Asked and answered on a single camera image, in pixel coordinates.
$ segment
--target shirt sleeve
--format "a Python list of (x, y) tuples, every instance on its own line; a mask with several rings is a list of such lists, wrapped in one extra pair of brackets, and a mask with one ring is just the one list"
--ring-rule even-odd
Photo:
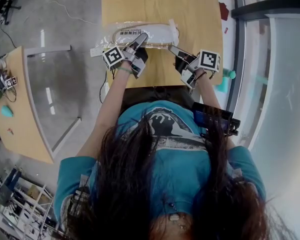
[(262, 200), (266, 200), (266, 189), (250, 151), (243, 146), (228, 150), (228, 161), (233, 169), (241, 169), (243, 178), (255, 185)]
[(95, 164), (96, 159), (88, 156), (70, 157), (61, 161), (53, 204), (58, 221), (60, 221), (63, 201), (80, 187), (82, 176), (89, 177), (92, 174)]

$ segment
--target white cable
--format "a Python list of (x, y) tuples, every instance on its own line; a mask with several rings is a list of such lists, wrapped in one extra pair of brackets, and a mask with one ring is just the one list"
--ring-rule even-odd
[(67, 7), (66, 7), (65, 5), (63, 5), (63, 4), (58, 3), (57, 1), (50, 1), (50, 2), (48, 2), (48, 3), (57, 3), (58, 5), (64, 7), (64, 8), (65, 8), (65, 11), (66, 11), (66, 14), (68, 14), (69, 18), (71, 18), (71, 19), (73, 19), (73, 20), (80, 20), (80, 21), (83, 21), (83, 22), (85, 22), (85, 23), (90, 23), (90, 24), (96, 25), (96, 26), (99, 26), (99, 25), (100, 25), (100, 24), (96, 24), (96, 23), (92, 23), (92, 22), (86, 21), (86, 20), (84, 20), (84, 19), (82, 19), (82, 18), (71, 17), (71, 16), (69, 15), (69, 12), (68, 12), (68, 10), (67, 10)]

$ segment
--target woman's left arm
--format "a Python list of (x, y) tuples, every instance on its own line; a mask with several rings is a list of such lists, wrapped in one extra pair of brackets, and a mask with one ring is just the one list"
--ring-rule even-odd
[[(131, 70), (127, 61), (122, 63), (121, 68)], [(100, 108), (92, 133), (77, 156), (97, 158), (103, 137), (117, 123), (129, 76), (129, 72), (118, 70)]]

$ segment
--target white table leg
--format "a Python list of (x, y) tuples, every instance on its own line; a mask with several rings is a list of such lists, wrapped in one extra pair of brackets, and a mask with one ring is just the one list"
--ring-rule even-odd
[(35, 54), (63, 52), (63, 51), (70, 51), (70, 50), (71, 50), (71, 45), (63, 45), (63, 46), (50, 46), (50, 47), (48, 46), (48, 47), (24, 49), (24, 53), (26, 56), (29, 56)]
[(76, 120), (69, 126), (69, 128), (64, 132), (61, 138), (56, 142), (56, 144), (52, 147), (52, 157), (55, 158), (56, 154), (59, 152), (61, 147), (66, 142), (67, 138), (71, 135), (71, 133), (75, 130), (75, 128), (81, 123), (81, 118), (77, 117)]

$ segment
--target long dark hair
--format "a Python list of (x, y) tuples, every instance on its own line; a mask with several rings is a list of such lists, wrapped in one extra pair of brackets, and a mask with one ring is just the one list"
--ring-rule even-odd
[[(61, 238), (150, 238), (152, 167), (160, 137), (152, 136), (147, 115), (136, 123), (129, 131), (116, 125), (104, 136), (95, 192), (67, 211)], [(192, 239), (269, 239), (265, 202), (250, 184), (228, 176), (226, 145), (220, 122), (212, 123), (206, 138), (211, 173), (194, 198), (188, 234)]]

